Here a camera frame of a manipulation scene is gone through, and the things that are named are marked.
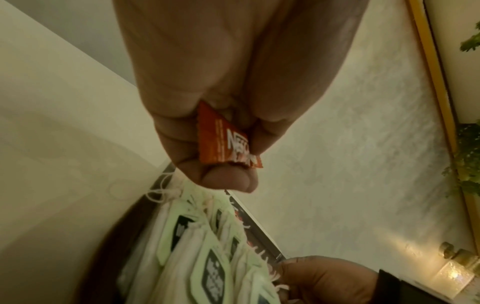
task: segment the red packet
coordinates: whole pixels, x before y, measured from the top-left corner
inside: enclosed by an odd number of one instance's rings
[[[233,162],[263,168],[260,157],[250,154],[247,135],[204,101],[198,106],[198,145],[201,163]]]

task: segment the sleeve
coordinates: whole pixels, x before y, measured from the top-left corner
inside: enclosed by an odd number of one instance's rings
[[[388,272],[380,270],[375,292],[370,304],[445,304],[447,298],[433,290],[400,280]]]

